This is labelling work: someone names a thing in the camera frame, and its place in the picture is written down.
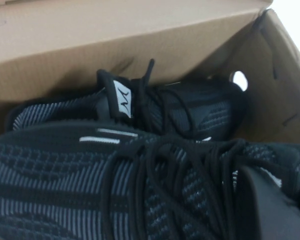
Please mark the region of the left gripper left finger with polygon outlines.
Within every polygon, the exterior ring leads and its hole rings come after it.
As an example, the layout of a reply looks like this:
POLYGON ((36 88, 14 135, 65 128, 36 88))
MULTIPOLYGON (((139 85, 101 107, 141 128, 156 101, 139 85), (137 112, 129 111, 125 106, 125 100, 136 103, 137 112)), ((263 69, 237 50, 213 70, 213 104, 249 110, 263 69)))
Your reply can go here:
POLYGON ((300 208, 263 170, 242 166, 236 185, 238 240, 300 240, 300 208))

